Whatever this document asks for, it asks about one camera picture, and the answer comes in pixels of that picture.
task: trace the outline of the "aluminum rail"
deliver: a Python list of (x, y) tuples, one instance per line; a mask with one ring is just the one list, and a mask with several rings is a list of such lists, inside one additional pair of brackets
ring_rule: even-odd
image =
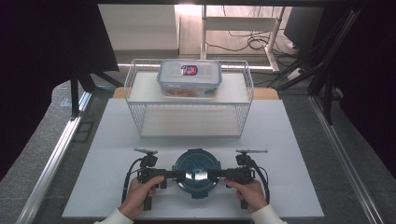
[(361, 178), (358, 175), (355, 167), (352, 164), (352, 161), (349, 159), (346, 150), (344, 149), (343, 144), (341, 143), (338, 135), (333, 126), (329, 125), (321, 111), (323, 111), (323, 107), (319, 101), (317, 96), (310, 96), (309, 100), (312, 106), (315, 109), (315, 112), (318, 115), (321, 125), (325, 133), (327, 134), (332, 148), (334, 149), (335, 154), (338, 157), (338, 160), (341, 162), (341, 165), (346, 173), (346, 177), (348, 178), (353, 190), (355, 191), (359, 202), (361, 203), (361, 207), (364, 210), (367, 218), (370, 223), (379, 224), (384, 223), (381, 216), (378, 213), (378, 209), (376, 208), (375, 202), (370, 196), (369, 191), (365, 187), (364, 183), (361, 181)]
[(37, 214), (40, 205), (42, 204), (44, 197), (50, 187), (50, 183), (52, 182), (53, 177), (56, 175), (56, 171), (58, 170), (62, 158), (69, 146), (72, 136), (75, 133), (79, 123), (81, 122), (81, 116), (87, 107), (88, 102), (91, 100), (92, 95), (90, 93), (84, 92), (79, 100), (79, 113), (76, 118), (73, 120), (69, 120), (67, 122), (66, 127), (64, 128), (64, 132), (62, 133), (55, 149), (53, 150), (49, 161), (47, 162), (44, 171), (41, 173), (41, 176), (38, 178), (37, 183), (35, 184), (35, 188), (30, 194), (25, 206), (23, 207), (20, 216), (16, 223), (18, 224), (28, 224), (32, 223), (35, 219), (35, 215)]
[(358, 0), (97, 0), (109, 5), (211, 5), (211, 6), (268, 6), (268, 7), (330, 7), (356, 6)]

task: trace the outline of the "black handle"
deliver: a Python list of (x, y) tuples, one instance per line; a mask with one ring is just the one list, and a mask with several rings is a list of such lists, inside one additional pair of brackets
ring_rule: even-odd
[(151, 210), (151, 197), (149, 197), (149, 195), (147, 195), (145, 201), (143, 201), (143, 210), (144, 211)]
[(248, 209), (248, 203), (245, 199), (241, 200), (241, 209)]

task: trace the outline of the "wall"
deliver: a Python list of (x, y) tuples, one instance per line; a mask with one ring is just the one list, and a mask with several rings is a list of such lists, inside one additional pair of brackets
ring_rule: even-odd
[(175, 6), (99, 5), (114, 50), (178, 49)]

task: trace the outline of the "white wire basket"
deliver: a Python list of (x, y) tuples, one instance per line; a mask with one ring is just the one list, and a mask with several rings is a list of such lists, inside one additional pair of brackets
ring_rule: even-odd
[(220, 61), (222, 83), (213, 98), (164, 96), (157, 75), (162, 60), (136, 59), (124, 96), (142, 137), (240, 137), (253, 100), (245, 61)]

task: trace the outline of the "gray floor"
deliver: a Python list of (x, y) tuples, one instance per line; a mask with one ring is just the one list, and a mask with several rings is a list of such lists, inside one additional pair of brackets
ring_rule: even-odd
[[(119, 63), (130, 63), (136, 58), (193, 58), (197, 54), (168, 54), (164, 51), (129, 51), (117, 52)], [(265, 57), (258, 55), (233, 56), (229, 53), (215, 53), (209, 59), (215, 60), (246, 60), (249, 64), (268, 64)], [(115, 79), (123, 82), (128, 67), (121, 66), (120, 72), (110, 72)], [(276, 75), (254, 74), (254, 82), (259, 83), (271, 80)], [(97, 98), (111, 96), (114, 91), (107, 82), (93, 76), (97, 89)], [(306, 95), (306, 86), (309, 79), (285, 91), (280, 91), (279, 96), (287, 109), (291, 126), (297, 142), (302, 151), (304, 161), (314, 183), (317, 195), (325, 216), (332, 217), (332, 223), (368, 223), (360, 202), (356, 199), (355, 192), (350, 187), (345, 177), (344, 170), (333, 152), (327, 135), (318, 121), (312, 105)], [(53, 91), (52, 104), (43, 118), (35, 134), (25, 150), (10, 169), (7, 176), (0, 182), (0, 223), (15, 223), (20, 212), (32, 192), (37, 179), (40, 177), (52, 150), (70, 119), (70, 86), (64, 83)], [(69, 151), (64, 164), (58, 171), (53, 185), (49, 188), (42, 209), (37, 214), (35, 223), (72, 223), (72, 220), (60, 218), (67, 202), (70, 190), (78, 177), (87, 150), (89, 149), (92, 135), (98, 125), (98, 120), (106, 106), (106, 101), (92, 103), (95, 112), (84, 119), (78, 129), (78, 138), (72, 142), (72, 148), (81, 150)], [(333, 127), (346, 149), (349, 158), (360, 175), (364, 185), (369, 190), (384, 223), (396, 223), (396, 181), (385, 168), (381, 160), (375, 155), (359, 132), (351, 125), (339, 108), (338, 102), (332, 103)], [(319, 167), (328, 167), (326, 171)], [(313, 220), (287, 220), (289, 223), (330, 223), (323, 219)], [(92, 223), (91, 220), (78, 223)]]

